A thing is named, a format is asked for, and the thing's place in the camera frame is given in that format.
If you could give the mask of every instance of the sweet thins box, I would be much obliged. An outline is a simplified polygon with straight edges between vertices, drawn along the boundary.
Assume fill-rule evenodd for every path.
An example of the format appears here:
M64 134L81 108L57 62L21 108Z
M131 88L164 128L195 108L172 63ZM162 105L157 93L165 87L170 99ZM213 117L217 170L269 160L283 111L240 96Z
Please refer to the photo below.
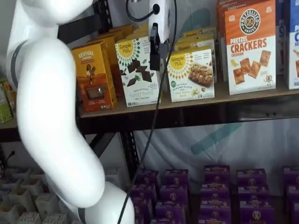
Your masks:
M229 198L229 195L229 187L226 183L204 183L201 185L201 197L219 199Z
M230 183L230 171L227 165L205 165L206 183Z
M241 224L274 224L275 210L269 201L240 201Z
M226 11L230 95L276 88L275 0Z
M267 175L264 169L237 170L237 183L244 185L267 184Z
M150 42L148 35L135 34L120 40L116 54L127 106L156 104L160 76L150 70Z
M113 109L116 94L107 54L107 44L99 42L72 50L76 62L79 91L86 111Z
M297 0L287 1L287 41L289 89L299 88L299 4Z
M158 202L156 205L156 217L173 219L177 223L186 224L185 206L181 203Z
M238 186L239 200L264 200L270 196L268 185Z

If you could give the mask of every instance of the cardboard box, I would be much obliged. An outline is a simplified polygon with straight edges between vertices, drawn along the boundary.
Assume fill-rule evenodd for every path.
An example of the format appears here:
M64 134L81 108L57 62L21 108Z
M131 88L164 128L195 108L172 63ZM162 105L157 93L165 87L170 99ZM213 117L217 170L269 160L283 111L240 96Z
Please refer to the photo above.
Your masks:
M107 54L107 44L100 42L72 50L77 81L86 111L113 109L117 99Z
M18 224L41 224L41 218L37 212L25 212L18 219Z
M205 165L205 183L230 183L227 165Z
M55 194L43 193L39 195L36 199L36 206L42 220L49 214L60 213L58 200Z
M226 183L203 183L200 196L212 199L229 198L229 186Z
M153 208L150 198L132 197L134 211L136 215L142 215L144 224L149 224L153 218Z
M135 34L116 45L127 107L156 104L159 72L150 70L150 42L147 35Z
M241 224L274 224L274 208L269 201L240 201Z
M275 1L226 11L224 18L229 94L275 89Z
M210 46L174 52L167 68L172 102L215 97Z
M181 203L158 202L156 217L173 219L176 223L186 224L185 206Z
M237 183L244 185L267 184L267 175L264 169L237 170Z

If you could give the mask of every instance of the power cord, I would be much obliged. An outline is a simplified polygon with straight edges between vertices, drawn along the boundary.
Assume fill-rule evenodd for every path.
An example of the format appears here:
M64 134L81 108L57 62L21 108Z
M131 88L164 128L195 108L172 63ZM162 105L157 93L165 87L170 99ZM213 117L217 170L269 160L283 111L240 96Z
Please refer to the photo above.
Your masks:
M175 18L174 18L174 34L173 34L173 39L172 39L172 44L171 44L171 48L170 48L170 52L169 52L169 55L168 55L168 58L167 58L167 61L166 61L166 65L164 67L164 72L162 74L162 78L161 78L161 83L160 83L160 89L159 89L159 95L158 95L158 101L157 101L157 105L156 105L156 109L155 109L155 114L154 114L154 119L153 119L153 123L152 123L152 126L151 126L151 130L150 130L150 133L149 133L149 138L148 138L148 141L146 143L146 146L145 146L145 149L144 149L144 152L141 156L141 159L140 159L140 163L139 163L139 166L137 168L137 171L134 175L134 178L132 180L132 183L128 189L128 192L127 192L127 195L126 195L126 198L125 198L125 201L123 203L123 206L122 206L122 209L121 209L121 214L120 214L120 217L118 219L118 222L117 224L121 224L121 219L122 219L122 216L123 216L123 213L125 211L125 208L126 208L126 205L127 205L127 202L128 202L128 199L129 199L129 196L130 196L130 192L133 188L133 186L135 185L135 182L136 182L136 179L137 179L137 175L138 173L140 172L141 170L141 167L143 166L143 162L144 162L144 158L145 158L145 155L149 149L149 145L150 145L150 140L152 138L152 135L153 135L153 132L154 132L154 129L155 129L155 125L156 125L156 120L157 120L157 116L158 116L158 110L159 110L159 105L160 105L160 98L161 98L161 93L162 93L162 85L163 85L163 81L164 81L164 78L165 78L165 74L166 74L166 71L167 71L167 66L169 64L169 61L170 61L170 57L171 57L171 54L173 52L173 48L174 48L174 41L176 39L176 34L177 34L177 20L178 20L178 9L177 9L177 0L173 0L174 1L174 8L175 8ZM128 10L128 0L126 1L126 11L127 11L127 14L128 16L132 16Z

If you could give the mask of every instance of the nut bar image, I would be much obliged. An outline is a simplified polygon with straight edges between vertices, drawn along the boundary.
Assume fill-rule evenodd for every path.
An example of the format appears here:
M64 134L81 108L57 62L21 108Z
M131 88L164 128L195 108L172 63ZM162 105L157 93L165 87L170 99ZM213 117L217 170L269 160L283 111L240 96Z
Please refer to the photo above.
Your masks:
M209 67L195 63L190 68L189 79L205 87L210 87L213 83L213 71Z
M263 50L262 54L261 54L260 64L262 66L268 66L270 56L271 56L271 52L270 51Z
M234 77L235 77L235 83L236 83L236 85L245 82L244 74L243 74L241 68L238 68L238 69L234 70Z
M240 61L241 70L243 74L250 73L250 61L249 58L245 58Z
M260 68L261 68L261 64L259 62L253 61L248 75L253 78L256 78L258 72L260 71Z

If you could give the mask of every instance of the circular logo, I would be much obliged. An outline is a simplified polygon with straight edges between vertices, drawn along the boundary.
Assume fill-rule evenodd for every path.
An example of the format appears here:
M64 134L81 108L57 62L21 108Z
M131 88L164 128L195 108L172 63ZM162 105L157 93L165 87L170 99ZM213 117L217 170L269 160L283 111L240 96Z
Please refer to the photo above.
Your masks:
M260 22L260 14L254 9L248 9L240 18L240 28L244 34L251 35L257 31Z

